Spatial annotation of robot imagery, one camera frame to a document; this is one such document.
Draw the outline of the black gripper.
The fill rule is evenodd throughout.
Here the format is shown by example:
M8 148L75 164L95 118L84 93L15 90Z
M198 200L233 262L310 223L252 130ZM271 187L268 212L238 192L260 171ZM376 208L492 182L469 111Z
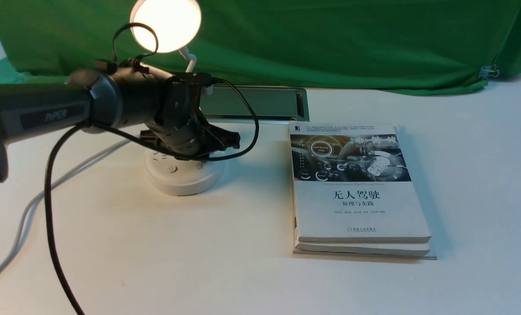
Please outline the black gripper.
M146 122L140 140L186 160L240 149L240 134L210 124L200 109L203 88L213 84L207 73L175 73L160 83L159 110Z

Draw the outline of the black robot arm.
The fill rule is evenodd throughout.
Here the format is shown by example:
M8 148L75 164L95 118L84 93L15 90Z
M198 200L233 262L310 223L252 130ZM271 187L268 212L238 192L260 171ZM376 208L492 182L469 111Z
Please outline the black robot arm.
M74 126L100 133L146 124L156 139L143 144L179 160L210 161L214 152L239 149L240 135L210 124L199 108L202 91L219 81L99 60L64 85L0 84L0 183L9 174L8 145Z

